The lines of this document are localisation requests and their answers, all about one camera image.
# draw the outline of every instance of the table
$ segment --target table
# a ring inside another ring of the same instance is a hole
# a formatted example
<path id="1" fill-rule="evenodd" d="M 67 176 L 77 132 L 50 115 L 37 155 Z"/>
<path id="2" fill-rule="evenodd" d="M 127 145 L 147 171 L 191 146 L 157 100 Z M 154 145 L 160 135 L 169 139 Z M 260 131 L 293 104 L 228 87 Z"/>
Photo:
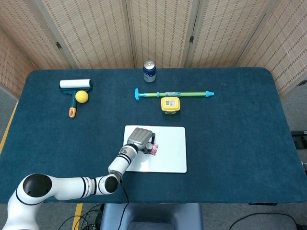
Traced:
<path id="1" fill-rule="evenodd" d="M 64 79 L 94 84 L 77 115 Z M 160 99 L 140 92 L 197 92 L 181 98 L 177 115 L 161 112 Z M 272 75 L 262 68 L 157 69 L 146 83 L 142 69 L 37 70 L 29 74 L 0 156 L 0 203 L 28 174 L 97 177 L 122 147 L 125 125 L 186 129 L 187 173 L 124 174 L 130 202 L 286 203 L 307 201 L 307 180 L 293 144 Z M 47 202 L 57 202 L 50 198 Z M 68 202 L 124 203 L 113 195 Z"/>

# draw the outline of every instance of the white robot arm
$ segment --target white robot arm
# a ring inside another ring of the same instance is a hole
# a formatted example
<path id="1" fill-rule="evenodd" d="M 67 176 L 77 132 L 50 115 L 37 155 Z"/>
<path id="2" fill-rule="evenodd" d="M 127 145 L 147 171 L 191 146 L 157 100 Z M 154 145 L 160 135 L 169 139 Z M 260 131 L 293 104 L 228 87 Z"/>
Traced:
<path id="1" fill-rule="evenodd" d="M 153 144 L 154 137 L 152 131 L 136 128 L 128 138 L 127 145 L 121 148 L 118 156 L 110 164 L 107 176 L 90 179 L 32 174 L 25 177 L 8 202 L 8 218 L 3 230 L 39 230 L 35 220 L 36 214 L 43 201 L 51 196 L 57 200 L 71 200 L 114 193 L 138 151 L 149 153 L 150 145 L 147 144 L 150 138 Z"/>

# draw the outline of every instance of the blue can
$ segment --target blue can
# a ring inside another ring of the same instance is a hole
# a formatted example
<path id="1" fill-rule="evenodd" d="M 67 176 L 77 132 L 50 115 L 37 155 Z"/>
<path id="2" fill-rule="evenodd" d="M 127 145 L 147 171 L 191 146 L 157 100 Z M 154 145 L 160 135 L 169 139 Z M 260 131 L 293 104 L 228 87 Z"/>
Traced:
<path id="1" fill-rule="evenodd" d="M 143 77 L 146 82 L 155 80 L 155 64 L 153 61 L 145 61 L 143 66 Z"/>

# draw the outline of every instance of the yellow ball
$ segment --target yellow ball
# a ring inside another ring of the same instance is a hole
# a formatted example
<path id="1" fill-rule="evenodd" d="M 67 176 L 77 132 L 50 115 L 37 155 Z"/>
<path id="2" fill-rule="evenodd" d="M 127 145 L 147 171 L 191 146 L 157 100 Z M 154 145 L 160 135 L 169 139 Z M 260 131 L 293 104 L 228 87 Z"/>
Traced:
<path id="1" fill-rule="evenodd" d="M 76 93 L 76 100 L 79 103 L 85 103 L 88 100 L 88 94 L 87 92 L 80 90 Z"/>

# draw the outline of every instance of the woven panel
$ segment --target woven panel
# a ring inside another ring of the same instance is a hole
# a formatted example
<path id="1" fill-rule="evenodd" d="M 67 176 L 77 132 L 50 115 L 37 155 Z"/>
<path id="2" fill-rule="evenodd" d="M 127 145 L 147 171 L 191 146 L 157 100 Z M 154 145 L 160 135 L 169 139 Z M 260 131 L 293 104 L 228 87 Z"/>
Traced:
<path id="1" fill-rule="evenodd" d="M 307 72 L 307 0 L 279 1 L 240 66 L 267 68 L 279 93 Z"/>
<path id="2" fill-rule="evenodd" d="M 28 74 L 34 65 L 0 29 L 0 84 L 20 97 Z"/>
<path id="3" fill-rule="evenodd" d="M 0 25 L 38 68 L 70 68 L 25 0 L 0 1 Z"/>
<path id="4" fill-rule="evenodd" d="M 131 68 L 119 0 L 43 0 L 79 68 Z"/>
<path id="5" fill-rule="evenodd" d="M 136 66 L 181 67 L 192 0 L 130 0 Z"/>
<path id="6" fill-rule="evenodd" d="M 192 67 L 234 66 L 268 0 L 208 0 L 192 50 Z"/>

